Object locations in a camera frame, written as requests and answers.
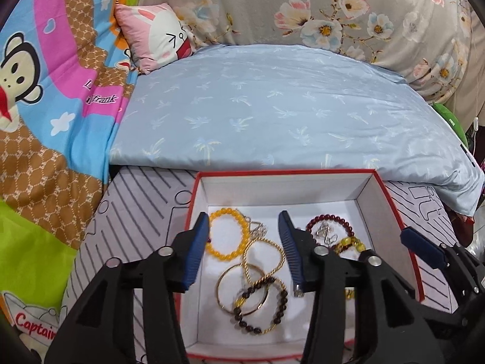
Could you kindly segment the silver filigree earring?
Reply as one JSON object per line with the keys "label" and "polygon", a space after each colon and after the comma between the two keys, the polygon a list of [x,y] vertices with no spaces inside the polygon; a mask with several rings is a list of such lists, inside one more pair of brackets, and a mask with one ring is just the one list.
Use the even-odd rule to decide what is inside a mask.
{"label": "silver filigree earring", "polygon": [[338,234],[334,232],[334,228],[327,221],[322,221],[315,232],[316,240],[326,247],[335,245],[338,241]]}
{"label": "silver filigree earring", "polygon": [[252,241],[266,236],[267,226],[264,223],[252,220],[249,216],[245,215],[242,218],[245,223],[242,237],[245,241]]}

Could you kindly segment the grey striped bed sheet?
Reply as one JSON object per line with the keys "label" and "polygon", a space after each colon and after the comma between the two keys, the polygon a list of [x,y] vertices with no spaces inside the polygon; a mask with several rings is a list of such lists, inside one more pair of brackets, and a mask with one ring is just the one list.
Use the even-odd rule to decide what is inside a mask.
{"label": "grey striped bed sheet", "polygon": [[[319,214],[346,219],[356,236],[374,249],[415,288],[418,300],[443,312],[457,302],[447,281],[408,252],[400,231],[416,228],[435,244],[456,241],[434,187],[383,182],[370,170],[304,170],[195,173],[124,167],[109,184],[73,263],[62,310],[69,311],[96,272],[110,258],[137,261],[169,245],[201,212],[229,207],[266,226],[279,238],[277,219],[287,211],[304,228]],[[182,332],[197,362],[296,363],[303,353],[313,296],[290,298],[283,324],[263,337],[250,337],[231,323],[228,309],[243,286],[238,261],[206,256],[197,280],[181,295]]]}

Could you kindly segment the green plastic object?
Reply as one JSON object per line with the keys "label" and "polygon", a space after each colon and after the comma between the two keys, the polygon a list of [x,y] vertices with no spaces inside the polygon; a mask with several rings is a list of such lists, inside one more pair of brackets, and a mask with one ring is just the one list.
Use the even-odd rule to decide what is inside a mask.
{"label": "green plastic object", "polygon": [[455,132],[455,135],[457,135],[463,142],[464,146],[468,148],[469,143],[465,131],[453,112],[451,112],[445,105],[441,103],[433,103],[432,108],[447,122],[453,132]]}

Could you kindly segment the red cardboard box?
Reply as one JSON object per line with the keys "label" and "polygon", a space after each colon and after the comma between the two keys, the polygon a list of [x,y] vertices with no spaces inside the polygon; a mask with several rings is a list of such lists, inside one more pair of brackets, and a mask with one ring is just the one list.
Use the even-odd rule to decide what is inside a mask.
{"label": "red cardboard box", "polygon": [[193,286],[178,299],[188,357],[224,362],[342,357],[346,288],[354,329],[384,321],[387,292],[400,304],[423,297],[403,223],[372,170],[202,173],[186,230],[215,248],[241,241],[232,211],[268,231],[232,261],[204,254]]}

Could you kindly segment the grey floral quilt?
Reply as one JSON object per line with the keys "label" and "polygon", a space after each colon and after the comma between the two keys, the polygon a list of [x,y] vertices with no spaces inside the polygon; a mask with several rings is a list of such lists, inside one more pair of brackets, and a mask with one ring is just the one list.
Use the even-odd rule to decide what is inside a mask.
{"label": "grey floral quilt", "polygon": [[467,0],[140,0],[166,2],[208,44],[301,44],[399,73],[431,102],[459,88],[472,40]]}

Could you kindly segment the light blue pillow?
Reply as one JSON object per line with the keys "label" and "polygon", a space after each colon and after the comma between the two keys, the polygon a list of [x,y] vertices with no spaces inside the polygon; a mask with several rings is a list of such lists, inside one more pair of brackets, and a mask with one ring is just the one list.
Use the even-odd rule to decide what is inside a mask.
{"label": "light blue pillow", "polygon": [[302,46],[219,46],[138,77],[109,160],[195,171],[370,168],[472,215],[484,174],[400,75]]}

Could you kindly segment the colourful monkey cartoon blanket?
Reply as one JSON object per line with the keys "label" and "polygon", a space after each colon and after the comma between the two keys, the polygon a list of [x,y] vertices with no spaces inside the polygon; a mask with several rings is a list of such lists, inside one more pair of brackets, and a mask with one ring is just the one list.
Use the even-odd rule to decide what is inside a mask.
{"label": "colourful monkey cartoon blanket", "polygon": [[135,0],[1,0],[1,360],[41,362],[109,181],[137,70],[114,16]]}

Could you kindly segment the pink cartoon cushion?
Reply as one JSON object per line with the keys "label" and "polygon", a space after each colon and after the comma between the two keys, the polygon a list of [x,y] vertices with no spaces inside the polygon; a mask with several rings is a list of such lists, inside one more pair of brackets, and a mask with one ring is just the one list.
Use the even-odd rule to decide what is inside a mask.
{"label": "pink cartoon cushion", "polygon": [[114,16],[135,64],[149,74],[195,52],[192,33],[167,3],[152,6],[118,4]]}

